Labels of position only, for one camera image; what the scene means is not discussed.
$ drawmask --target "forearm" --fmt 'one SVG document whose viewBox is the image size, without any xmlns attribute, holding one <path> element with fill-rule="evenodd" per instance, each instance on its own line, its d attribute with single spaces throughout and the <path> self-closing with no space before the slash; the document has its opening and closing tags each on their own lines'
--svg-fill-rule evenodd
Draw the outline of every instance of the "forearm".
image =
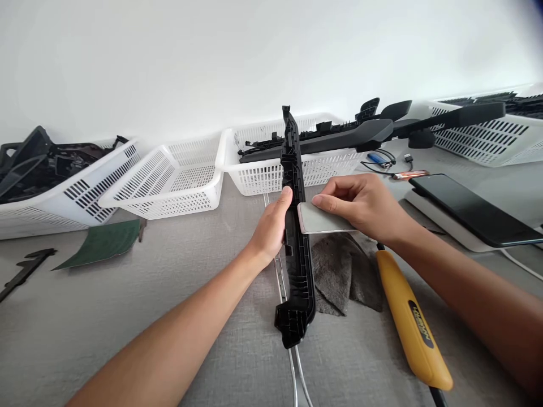
<svg viewBox="0 0 543 407">
<path fill-rule="evenodd" d="M 422 227 L 390 244 L 537 397 L 543 373 L 543 303 Z"/>
<path fill-rule="evenodd" d="M 265 267 L 246 250 L 109 361 L 69 406 L 177 406 L 239 300 Z"/>
</svg>

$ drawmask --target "rag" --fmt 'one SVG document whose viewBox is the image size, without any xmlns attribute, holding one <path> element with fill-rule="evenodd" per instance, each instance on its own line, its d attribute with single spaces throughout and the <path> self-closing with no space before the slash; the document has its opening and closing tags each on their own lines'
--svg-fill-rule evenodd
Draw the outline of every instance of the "rag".
<svg viewBox="0 0 543 407">
<path fill-rule="evenodd" d="M 383 310 L 375 251 L 375 242 L 361 233 L 330 233 L 313 240 L 317 311 L 345 317 L 349 300 L 377 312 Z"/>
</svg>

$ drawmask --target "phone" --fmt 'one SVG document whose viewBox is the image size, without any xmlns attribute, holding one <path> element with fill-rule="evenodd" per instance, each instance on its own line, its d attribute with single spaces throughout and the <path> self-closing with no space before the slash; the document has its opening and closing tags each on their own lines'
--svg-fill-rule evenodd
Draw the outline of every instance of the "phone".
<svg viewBox="0 0 543 407">
<path fill-rule="evenodd" d="M 298 219 L 304 235 L 314 233 L 354 232 L 356 228 L 340 216 L 329 214 L 311 202 L 298 204 Z"/>
<path fill-rule="evenodd" d="M 485 244 L 500 248 L 543 242 L 543 235 L 476 193 L 449 178 L 435 174 L 409 180 L 414 191 L 429 199 Z"/>
</svg>

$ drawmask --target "basket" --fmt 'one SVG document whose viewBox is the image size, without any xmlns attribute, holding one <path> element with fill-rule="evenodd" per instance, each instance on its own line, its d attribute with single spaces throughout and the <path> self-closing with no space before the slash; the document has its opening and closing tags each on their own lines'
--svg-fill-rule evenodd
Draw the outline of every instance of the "basket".
<svg viewBox="0 0 543 407">
<path fill-rule="evenodd" d="M 334 124 L 345 122 L 329 113 L 298 116 L 295 120 L 300 132 L 314 131 L 316 124 L 321 122 L 332 121 Z M 229 128 L 221 134 L 215 166 L 228 172 L 239 192 L 245 196 L 281 190 L 283 167 L 279 158 L 239 163 L 238 150 L 245 146 L 245 141 L 271 140 L 272 132 L 277 132 L 279 136 L 284 135 L 283 119 Z M 352 174 L 363 155 L 364 153 L 357 153 L 355 149 L 302 155 L 304 185 L 310 187 L 326 184 L 330 177 Z"/>
<path fill-rule="evenodd" d="M 161 145 L 127 172 L 100 199 L 145 219 L 215 209 L 223 173 L 215 168 L 218 137 Z"/>
<path fill-rule="evenodd" d="M 71 232 L 105 223 L 115 209 L 101 207 L 98 200 L 139 161 L 135 142 L 116 148 L 37 197 L 0 205 L 0 240 Z M 105 148 L 113 142 L 98 144 Z"/>
<path fill-rule="evenodd" d="M 542 85 L 518 86 L 467 97 L 477 98 L 504 92 L 516 92 L 522 97 L 537 96 L 543 94 Z M 459 106 L 447 103 L 423 103 L 428 106 L 428 117 L 459 109 Z M 540 119 L 506 115 L 502 119 L 478 125 L 434 131 L 434 134 L 437 147 L 485 167 L 543 161 L 543 120 Z"/>
</svg>

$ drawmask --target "white wall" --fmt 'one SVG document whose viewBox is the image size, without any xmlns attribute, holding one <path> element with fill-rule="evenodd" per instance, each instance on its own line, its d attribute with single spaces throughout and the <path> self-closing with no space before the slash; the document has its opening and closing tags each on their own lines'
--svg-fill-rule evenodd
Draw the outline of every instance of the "white wall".
<svg viewBox="0 0 543 407">
<path fill-rule="evenodd" d="M 0 142 L 148 145 L 543 79 L 529 0 L 2 0 Z"/>
</svg>

